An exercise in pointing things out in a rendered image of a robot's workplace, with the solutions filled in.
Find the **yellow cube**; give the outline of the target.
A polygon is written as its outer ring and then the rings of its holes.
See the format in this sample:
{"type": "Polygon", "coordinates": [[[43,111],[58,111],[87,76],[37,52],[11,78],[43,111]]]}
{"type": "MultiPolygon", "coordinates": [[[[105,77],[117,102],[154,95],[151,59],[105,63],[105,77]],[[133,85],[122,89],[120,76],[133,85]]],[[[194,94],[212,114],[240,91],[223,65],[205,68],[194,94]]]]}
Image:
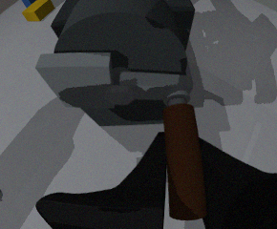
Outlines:
{"type": "Polygon", "coordinates": [[[35,3],[29,5],[21,14],[25,16],[25,19],[28,22],[40,22],[48,14],[54,9],[52,0],[36,0],[35,3]]]}

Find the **blue block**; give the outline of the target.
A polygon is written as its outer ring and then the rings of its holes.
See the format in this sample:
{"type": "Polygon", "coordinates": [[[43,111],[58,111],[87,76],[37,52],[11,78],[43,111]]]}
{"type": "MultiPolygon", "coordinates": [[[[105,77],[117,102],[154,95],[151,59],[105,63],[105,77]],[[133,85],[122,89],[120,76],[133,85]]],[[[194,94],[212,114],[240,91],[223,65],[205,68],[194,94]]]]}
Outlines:
{"type": "Polygon", "coordinates": [[[21,0],[23,1],[25,7],[29,7],[29,5],[31,5],[32,3],[35,3],[36,0],[21,0]]]}

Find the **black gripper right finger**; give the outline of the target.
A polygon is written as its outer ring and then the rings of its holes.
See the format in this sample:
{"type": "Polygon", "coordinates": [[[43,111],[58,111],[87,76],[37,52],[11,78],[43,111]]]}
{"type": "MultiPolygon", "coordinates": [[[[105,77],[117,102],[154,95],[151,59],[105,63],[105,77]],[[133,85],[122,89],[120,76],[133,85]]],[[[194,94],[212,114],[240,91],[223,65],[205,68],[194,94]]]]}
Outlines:
{"type": "Polygon", "coordinates": [[[277,215],[277,173],[258,171],[199,138],[204,229],[266,229],[277,215]]]}

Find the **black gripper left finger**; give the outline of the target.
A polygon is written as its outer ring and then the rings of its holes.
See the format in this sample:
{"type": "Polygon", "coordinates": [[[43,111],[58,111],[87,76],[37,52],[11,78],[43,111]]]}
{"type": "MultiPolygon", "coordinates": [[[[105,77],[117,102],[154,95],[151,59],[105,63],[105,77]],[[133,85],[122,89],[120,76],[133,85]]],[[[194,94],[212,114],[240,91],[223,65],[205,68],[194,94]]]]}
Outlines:
{"type": "Polygon", "coordinates": [[[165,134],[151,141],[117,187],[89,194],[47,194],[36,210],[52,229],[162,229],[166,198],[165,134]]]}

